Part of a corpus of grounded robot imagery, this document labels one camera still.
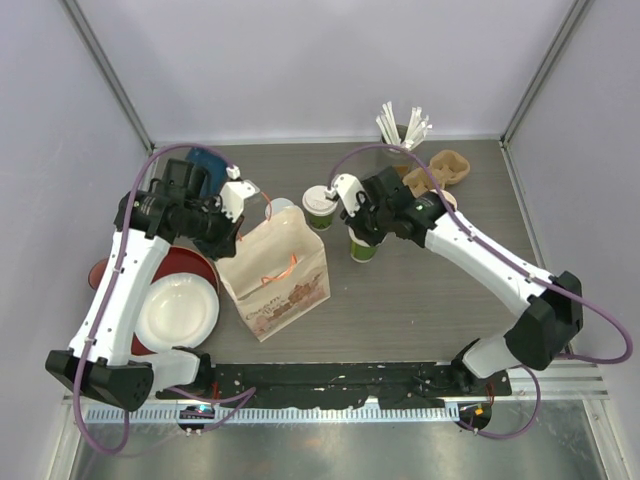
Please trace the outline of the green paper cup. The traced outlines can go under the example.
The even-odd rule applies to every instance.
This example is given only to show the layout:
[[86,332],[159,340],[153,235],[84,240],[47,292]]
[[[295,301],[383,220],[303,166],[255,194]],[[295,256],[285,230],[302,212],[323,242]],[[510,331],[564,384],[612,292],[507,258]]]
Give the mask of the green paper cup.
[[306,219],[309,226],[316,231],[325,231],[329,229],[333,222],[333,214],[317,215],[315,213],[306,211]]
[[370,246],[366,242],[351,240],[350,256],[357,263],[370,262],[377,252],[375,246]]

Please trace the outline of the brown pulp cup carrier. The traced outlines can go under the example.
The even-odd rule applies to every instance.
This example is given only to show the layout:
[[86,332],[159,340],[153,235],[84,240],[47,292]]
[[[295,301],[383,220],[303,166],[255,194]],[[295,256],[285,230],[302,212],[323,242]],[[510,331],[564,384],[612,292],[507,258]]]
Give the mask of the brown pulp cup carrier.
[[429,170],[434,181],[421,167],[411,170],[404,176],[403,183],[409,187],[415,197],[434,190],[435,185],[445,189],[447,186],[459,183],[469,174],[470,163],[458,152],[442,150],[431,158]]

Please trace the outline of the white plastic lid stack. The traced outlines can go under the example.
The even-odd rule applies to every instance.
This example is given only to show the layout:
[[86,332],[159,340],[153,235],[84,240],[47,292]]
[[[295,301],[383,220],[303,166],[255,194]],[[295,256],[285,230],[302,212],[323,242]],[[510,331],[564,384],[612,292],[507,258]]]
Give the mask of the white plastic lid stack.
[[284,208],[288,208],[292,206],[294,206],[294,202],[287,198],[279,197],[271,201],[271,207],[272,207],[273,213],[279,212]]

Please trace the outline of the bear print paper bag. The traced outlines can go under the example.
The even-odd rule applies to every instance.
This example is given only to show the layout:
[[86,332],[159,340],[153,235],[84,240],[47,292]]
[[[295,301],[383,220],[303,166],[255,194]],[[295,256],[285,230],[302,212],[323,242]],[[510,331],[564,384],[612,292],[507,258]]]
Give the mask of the bear print paper bag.
[[331,296],[321,238],[304,212],[288,206],[236,242],[215,262],[242,323],[263,342]]

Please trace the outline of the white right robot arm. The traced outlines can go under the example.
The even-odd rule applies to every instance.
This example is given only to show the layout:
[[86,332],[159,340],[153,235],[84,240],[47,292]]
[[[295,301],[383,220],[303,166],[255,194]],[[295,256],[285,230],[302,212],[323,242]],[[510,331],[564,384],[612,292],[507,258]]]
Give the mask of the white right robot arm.
[[416,197],[387,167],[365,180],[339,174],[326,193],[342,201],[341,217],[356,239],[371,247],[390,234],[409,240],[457,265],[514,315],[511,327],[471,342],[452,360],[451,380],[460,393],[475,394],[495,373],[519,365],[546,369],[581,330],[575,299],[581,283],[573,274],[554,276],[519,258],[437,191]]

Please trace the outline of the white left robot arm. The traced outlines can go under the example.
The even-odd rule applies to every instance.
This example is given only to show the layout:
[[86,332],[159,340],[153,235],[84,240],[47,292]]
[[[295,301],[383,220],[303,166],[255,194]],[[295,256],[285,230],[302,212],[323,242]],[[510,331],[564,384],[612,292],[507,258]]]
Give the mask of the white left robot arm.
[[171,159],[148,189],[134,185],[121,199],[107,268],[90,309],[69,346],[50,351],[45,362],[74,397],[134,412],[171,387],[193,399],[211,391],[209,355],[177,346],[135,356],[131,345],[152,279],[176,238],[191,239],[212,260],[235,255],[245,202],[258,189],[241,179],[238,168],[226,173],[219,193],[203,197],[206,170]]

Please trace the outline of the grey straw holder cup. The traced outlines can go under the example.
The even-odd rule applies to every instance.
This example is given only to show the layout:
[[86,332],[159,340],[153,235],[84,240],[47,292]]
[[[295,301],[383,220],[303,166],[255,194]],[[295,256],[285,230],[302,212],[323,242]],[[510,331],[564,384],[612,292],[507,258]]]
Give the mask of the grey straw holder cup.
[[408,174],[414,164],[412,158],[406,153],[389,148],[380,149],[378,159],[383,165],[392,166],[401,177]]

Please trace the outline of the stacked green paper cups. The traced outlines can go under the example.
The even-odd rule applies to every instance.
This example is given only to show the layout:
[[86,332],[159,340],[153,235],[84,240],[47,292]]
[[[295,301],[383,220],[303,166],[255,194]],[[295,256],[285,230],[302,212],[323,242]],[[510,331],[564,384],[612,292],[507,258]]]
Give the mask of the stacked green paper cups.
[[453,207],[453,209],[456,210],[458,208],[458,202],[456,198],[448,191],[444,191],[443,195],[447,202]]

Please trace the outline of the blue ceramic dish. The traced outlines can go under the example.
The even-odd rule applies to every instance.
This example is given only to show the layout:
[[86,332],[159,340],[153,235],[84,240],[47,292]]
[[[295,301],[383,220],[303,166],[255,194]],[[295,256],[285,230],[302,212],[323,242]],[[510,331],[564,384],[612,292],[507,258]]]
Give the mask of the blue ceramic dish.
[[228,176],[226,161],[202,148],[191,148],[185,158],[193,165],[189,186],[199,187],[197,195],[206,197],[220,192]]

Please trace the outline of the white paper plate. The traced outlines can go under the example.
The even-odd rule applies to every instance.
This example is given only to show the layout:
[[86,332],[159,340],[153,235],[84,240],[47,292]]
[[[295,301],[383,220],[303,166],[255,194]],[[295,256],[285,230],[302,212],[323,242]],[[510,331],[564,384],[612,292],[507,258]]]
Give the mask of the white paper plate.
[[219,313],[219,297],[209,281],[191,273],[171,274],[151,284],[135,335],[153,352],[195,348],[213,332]]

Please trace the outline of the pink floral mug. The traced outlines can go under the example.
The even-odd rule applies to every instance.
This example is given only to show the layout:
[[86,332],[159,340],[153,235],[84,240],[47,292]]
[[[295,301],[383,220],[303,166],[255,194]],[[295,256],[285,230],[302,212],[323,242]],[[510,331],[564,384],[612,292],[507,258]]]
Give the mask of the pink floral mug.
[[107,259],[101,259],[90,269],[88,274],[88,284],[92,290],[98,289],[107,264]]

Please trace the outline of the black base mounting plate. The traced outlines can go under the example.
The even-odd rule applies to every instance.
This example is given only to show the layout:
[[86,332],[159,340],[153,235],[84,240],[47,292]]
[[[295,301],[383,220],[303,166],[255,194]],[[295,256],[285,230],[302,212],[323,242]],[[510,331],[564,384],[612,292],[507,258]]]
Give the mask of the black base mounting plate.
[[506,371],[462,387],[449,365],[434,362],[218,364],[198,396],[229,398],[254,387],[249,408],[358,409],[374,397],[383,409],[442,406],[446,397],[507,397]]

